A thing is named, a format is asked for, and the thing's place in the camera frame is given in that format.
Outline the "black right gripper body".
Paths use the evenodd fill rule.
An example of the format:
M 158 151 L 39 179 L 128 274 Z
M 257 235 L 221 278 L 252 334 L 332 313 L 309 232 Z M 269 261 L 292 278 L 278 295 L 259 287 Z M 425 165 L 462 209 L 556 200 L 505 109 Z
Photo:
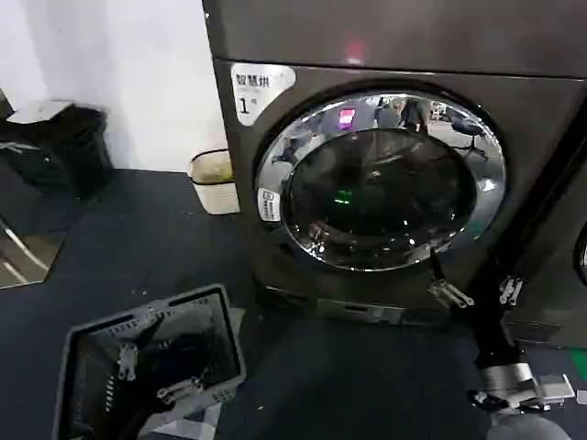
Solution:
M 498 297 L 482 296 L 471 308 L 471 332 L 478 348 L 477 368 L 513 365 L 525 360 L 524 350 L 512 338 L 504 318 L 509 306 Z

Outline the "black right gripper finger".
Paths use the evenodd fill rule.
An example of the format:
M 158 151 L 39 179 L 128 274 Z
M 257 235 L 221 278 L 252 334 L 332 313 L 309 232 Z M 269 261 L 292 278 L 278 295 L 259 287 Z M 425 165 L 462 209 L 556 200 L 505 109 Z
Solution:
M 519 294 L 526 282 L 525 271 L 512 261 L 497 263 L 499 303 L 503 307 L 516 307 Z
M 437 252 L 431 248 L 429 262 L 432 268 L 432 281 L 427 291 L 447 308 L 466 309 L 475 305 L 475 301 L 445 278 Z

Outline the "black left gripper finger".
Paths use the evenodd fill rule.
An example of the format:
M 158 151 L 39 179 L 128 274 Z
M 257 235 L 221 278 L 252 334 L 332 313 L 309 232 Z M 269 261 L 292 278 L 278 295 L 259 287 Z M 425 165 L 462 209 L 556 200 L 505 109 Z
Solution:
M 192 376 L 179 382 L 162 386 L 156 392 L 156 398 L 165 404 L 172 404 L 205 390 L 205 374 Z
M 135 343 L 127 342 L 121 345 L 117 361 L 117 378 L 119 380 L 133 381 L 136 379 L 138 352 L 138 346 Z

